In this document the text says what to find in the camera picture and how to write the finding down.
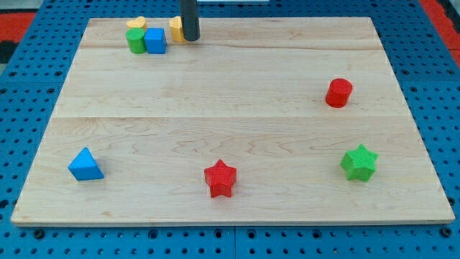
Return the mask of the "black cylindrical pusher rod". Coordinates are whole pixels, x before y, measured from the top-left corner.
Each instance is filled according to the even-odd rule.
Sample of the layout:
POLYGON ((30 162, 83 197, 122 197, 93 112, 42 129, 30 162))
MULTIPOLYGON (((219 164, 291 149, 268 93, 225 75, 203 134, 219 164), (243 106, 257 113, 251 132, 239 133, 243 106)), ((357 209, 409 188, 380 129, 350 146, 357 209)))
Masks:
POLYGON ((201 37, 196 0, 179 0, 184 38, 194 42, 201 37))

